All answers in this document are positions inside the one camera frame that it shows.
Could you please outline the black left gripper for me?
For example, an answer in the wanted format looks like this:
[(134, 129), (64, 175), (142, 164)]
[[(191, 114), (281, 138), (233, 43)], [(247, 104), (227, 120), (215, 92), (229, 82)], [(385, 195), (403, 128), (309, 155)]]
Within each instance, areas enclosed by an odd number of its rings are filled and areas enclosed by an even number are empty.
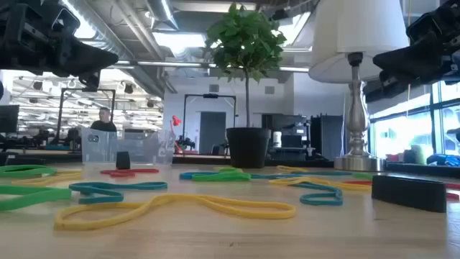
[(0, 0), (0, 70), (41, 76), (79, 76), (83, 91), (97, 92), (101, 71), (117, 54), (82, 43), (67, 32), (52, 31), (52, 9), (59, 0)]

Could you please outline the green plant in black pot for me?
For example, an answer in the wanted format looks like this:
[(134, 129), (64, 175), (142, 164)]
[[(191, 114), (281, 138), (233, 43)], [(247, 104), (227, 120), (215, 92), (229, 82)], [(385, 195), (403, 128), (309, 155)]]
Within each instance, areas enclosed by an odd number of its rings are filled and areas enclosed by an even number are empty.
[(229, 80), (241, 72), (244, 82), (245, 125), (226, 130), (231, 165), (235, 168), (265, 166), (271, 131), (252, 126), (249, 86), (252, 79), (259, 83), (270, 70), (279, 67), (285, 42), (279, 22), (236, 2), (207, 29), (203, 54), (210, 55)]

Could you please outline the small black cube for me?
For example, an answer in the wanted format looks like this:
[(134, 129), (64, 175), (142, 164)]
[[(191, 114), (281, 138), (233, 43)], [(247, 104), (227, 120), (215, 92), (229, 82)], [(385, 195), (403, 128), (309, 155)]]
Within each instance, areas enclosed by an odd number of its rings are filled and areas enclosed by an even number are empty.
[(116, 153), (116, 169), (129, 170), (131, 168), (131, 160), (129, 152), (120, 151)]

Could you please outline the red desk lamp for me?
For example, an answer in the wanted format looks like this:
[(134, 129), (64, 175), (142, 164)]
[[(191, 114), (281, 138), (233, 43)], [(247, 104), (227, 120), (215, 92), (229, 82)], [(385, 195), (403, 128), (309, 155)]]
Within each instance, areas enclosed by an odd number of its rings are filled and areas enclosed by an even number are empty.
[(175, 146), (175, 154), (183, 154), (183, 149), (179, 146), (177, 140), (176, 140), (176, 134), (175, 134), (175, 128), (181, 124), (181, 120), (173, 115), (172, 119), (170, 120), (170, 131), (173, 136), (174, 140), (174, 146)]

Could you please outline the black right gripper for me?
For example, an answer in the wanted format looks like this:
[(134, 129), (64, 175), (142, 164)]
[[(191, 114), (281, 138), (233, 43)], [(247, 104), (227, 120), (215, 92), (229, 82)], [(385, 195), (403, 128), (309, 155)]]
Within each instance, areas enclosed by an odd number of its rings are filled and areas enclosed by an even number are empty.
[(444, 81), (460, 83), (460, 0), (444, 0), (433, 11), (436, 42), (422, 41), (409, 47), (381, 53), (373, 63), (382, 69), (382, 88)]

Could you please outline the black block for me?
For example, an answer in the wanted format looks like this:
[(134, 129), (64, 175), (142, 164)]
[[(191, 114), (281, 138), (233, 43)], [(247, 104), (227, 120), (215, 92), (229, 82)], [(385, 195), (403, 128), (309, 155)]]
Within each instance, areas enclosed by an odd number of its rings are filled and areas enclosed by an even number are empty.
[(438, 181), (374, 176), (372, 198), (427, 212), (446, 213), (446, 186)]

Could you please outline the small black background robot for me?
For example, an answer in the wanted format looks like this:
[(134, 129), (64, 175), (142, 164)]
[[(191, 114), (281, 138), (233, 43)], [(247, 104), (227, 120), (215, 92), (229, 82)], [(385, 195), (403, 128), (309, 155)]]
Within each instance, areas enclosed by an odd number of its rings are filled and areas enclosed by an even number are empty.
[(182, 135), (178, 137), (178, 139), (175, 141), (175, 144), (176, 148), (180, 152), (187, 150), (188, 147), (190, 150), (194, 150), (196, 148), (196, 144), (189, 137), (184, 137)]

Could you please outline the grey door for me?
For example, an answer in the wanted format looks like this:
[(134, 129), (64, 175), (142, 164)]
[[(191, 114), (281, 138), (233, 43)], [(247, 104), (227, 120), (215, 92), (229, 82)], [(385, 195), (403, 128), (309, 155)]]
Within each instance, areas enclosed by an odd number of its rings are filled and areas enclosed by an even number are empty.
[(201, 112), (199, 152), (201, 155), (223, 155), (226, 133), (225, 112)]

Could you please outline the black background robot station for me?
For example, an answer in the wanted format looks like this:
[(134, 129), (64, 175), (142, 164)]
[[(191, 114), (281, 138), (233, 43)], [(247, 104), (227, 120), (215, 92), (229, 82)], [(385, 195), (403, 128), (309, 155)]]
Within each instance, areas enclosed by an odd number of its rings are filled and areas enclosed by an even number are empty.
[[(300, 115), (263, 114), (262, 127), (271, 130), (267, 159), (305, 161), (309, 144), (310, 122)], [(273, 132), (282, 132), (282, 147), (273, 147)]]

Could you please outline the black aluminium table frame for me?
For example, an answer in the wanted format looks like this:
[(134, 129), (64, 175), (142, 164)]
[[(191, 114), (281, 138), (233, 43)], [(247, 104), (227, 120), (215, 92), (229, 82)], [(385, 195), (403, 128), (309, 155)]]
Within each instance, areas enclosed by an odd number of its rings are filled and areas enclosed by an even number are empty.
[[(0, 152), (0, 165), (5, 165), (6, 159), (9, 155), (13, 155), (18, 159), (33, 159), (39, 161), (39, 164), (51, 163), (80, 163), (82, 161), (81, 154), (70, 153), (29, 153), (19, 154), (11, 152)], [(197, 158), (183, 157), (179, 155), (172, 159), (173, 164), (196, 164), (196, 165), (230, 165), (228, 158), (210, 158), (199, 155)], [(309, 161), (278, 161), (267, 160), (266, 166), (286, 165), (301, 168), (333, 168), (332, 161), (325, 160), (309, 160)], [(438, 165), (416, 165), (407, 163), (388, 163), (385, 167), (386, 171), (394, 173), (407, 173), (417, 176), (433, 176), (433, 177), (447, 177), (460, 180), (460, 168), (438, 166)]]

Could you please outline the blue rubber band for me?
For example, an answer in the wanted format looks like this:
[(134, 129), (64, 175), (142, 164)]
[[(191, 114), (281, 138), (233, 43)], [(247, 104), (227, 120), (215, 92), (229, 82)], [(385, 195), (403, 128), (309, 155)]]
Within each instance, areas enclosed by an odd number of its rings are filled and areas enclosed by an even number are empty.
[(194, 176), (211, 176), (216, 175), (217, 172), (184, 172), (179, 175), (180, 180), (192, 180)]

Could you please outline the silver lamp with white shade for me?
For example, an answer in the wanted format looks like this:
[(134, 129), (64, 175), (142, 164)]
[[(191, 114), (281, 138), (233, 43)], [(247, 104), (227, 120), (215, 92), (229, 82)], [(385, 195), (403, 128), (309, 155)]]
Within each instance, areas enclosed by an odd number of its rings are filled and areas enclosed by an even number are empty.
[(335, 158), (343, 171), (382, 171), (385, 162), (369, 153), (369, 113), (364, 86), (381, 68), (375, 56), (408, 46), (400, 0), (320, 0), (316, 7), (309, 76), (321, 83), (347, 84), (345, 116), (349, 152)]

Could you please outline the black metal station frame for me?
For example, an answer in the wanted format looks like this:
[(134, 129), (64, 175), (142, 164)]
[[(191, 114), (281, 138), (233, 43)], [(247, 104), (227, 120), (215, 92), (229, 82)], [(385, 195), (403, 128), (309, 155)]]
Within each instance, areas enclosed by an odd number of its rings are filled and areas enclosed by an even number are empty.
[(61, 88), (61, 93), (60, 93), (60, 105), (58, 109), (58, 118), (57, 118), (57, 132), (55, 134), (55, 138), (51, 141), (52, 145), (56, 145), (59, 143), (60, 140), (60, 131), (61, 131), (61, 124), (62, 124), (62, 115), (63, 115), (63, 106), (64, 106), (64, 96), (66, 91), (82, 91), (82, 92), (111, 92), (112, 97), (110, 98), (111, 101), (111, 117), (110, 119), (113, 120), (114, 118), (114, 108), (115, 108), (115, 101), (116, 101), (116, 91), (113, 89), (92, 89), (92, 88), (69, 88), (69, 87), (64, 87)]
[(186, 94), (183, 102), (183, 136), (195, 143), (199, 152), (201, 112), (225, 112), (226, 129), (236, 126), (235, 96), (218, 94)]

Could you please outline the long white light bar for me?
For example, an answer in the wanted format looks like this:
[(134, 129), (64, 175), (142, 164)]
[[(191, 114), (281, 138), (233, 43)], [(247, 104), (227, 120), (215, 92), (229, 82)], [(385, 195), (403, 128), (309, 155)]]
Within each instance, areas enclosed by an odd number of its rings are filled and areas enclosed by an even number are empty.
[(215, 68), (212, 63), (193, 63), (193, 62), (168, 62), (168, 61), (135, 61), (120, 60), (114, 65), (117, 66), (155, 66), (155, 67), (176, 67), (176, 68)]

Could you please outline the large yellow rubber band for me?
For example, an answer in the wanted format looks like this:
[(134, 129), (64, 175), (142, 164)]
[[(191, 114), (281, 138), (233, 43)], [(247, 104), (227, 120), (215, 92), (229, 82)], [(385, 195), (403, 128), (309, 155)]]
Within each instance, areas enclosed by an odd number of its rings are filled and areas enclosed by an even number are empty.
[[(143, 203), (117, 202), (68, 207), (55, 215), (54, 228), (57, 230), (86, 231), (112, 227), (121, 223), (132, 221), (145, 215), (152, 209), (156, 209), (176, 201), (191, 201), (222, 214), (247, 219), (290, 219), (296, 215), (295, 206), (280, 202), (247, 201), (199, 194), (162, 194), (154, 196)], [(93, 221), (69, 219), (69, 217), (74, 214), (89, 211), (102, 211), (104, 209), (126, 209), (127, 212), (113, 217)]]

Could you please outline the blue crumpled object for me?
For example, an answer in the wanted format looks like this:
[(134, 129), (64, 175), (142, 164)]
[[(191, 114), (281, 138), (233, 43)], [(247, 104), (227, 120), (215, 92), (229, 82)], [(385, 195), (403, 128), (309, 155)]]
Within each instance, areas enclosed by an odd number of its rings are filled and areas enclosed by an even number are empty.
[(427, 157), (428, 165), (460, 167), (460, 155), (433, 154)]

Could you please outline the black cabinet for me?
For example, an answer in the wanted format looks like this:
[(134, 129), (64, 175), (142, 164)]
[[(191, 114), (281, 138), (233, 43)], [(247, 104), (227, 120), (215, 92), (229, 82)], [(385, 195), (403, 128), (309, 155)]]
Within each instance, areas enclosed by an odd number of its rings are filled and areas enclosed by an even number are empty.
[(314, 154), (333, 161), (341, 156), (343, 118), (333, 115), (311, 117), (310, 142)]

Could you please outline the green cylindrical object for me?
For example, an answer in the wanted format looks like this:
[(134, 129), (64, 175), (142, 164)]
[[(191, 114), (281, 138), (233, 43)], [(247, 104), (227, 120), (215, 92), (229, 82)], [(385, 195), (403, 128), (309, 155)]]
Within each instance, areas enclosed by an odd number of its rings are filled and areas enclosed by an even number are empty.
[(422, 145), (412, 145), (411, 150), (415, 156), (415, 164), (425, 165), (426, 164), (426, 155), (425, 149)]

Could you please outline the person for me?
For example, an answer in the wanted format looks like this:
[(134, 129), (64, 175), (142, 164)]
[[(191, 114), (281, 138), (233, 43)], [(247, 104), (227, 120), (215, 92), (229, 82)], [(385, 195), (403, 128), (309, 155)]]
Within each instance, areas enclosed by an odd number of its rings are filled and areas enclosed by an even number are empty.
[(111, 121), (111, 111), (106, 107), (99, 109), (99, 120), (92, 123), (90, 126), (93, 130), (99, 130), (104, 132), (116, 132), (116, 126)]

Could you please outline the clear plastic bin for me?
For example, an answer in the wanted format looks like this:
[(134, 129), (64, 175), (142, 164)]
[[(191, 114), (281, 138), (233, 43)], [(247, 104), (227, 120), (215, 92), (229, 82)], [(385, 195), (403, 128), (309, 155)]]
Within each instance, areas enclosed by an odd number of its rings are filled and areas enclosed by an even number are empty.
[(83, 163), (115, 163), (119, 152), (128, 152), (131, 163), (171, 164), (175, 135), (167, 130), (156, 132), (81, 131)]

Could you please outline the black computer monitor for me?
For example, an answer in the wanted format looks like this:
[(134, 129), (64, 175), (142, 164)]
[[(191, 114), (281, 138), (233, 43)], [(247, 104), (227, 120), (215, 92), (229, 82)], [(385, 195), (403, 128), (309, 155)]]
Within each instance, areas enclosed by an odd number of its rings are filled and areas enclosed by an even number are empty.
[(19, 105), (0, 106), (0, 133), (15, 133), (19, 120)]

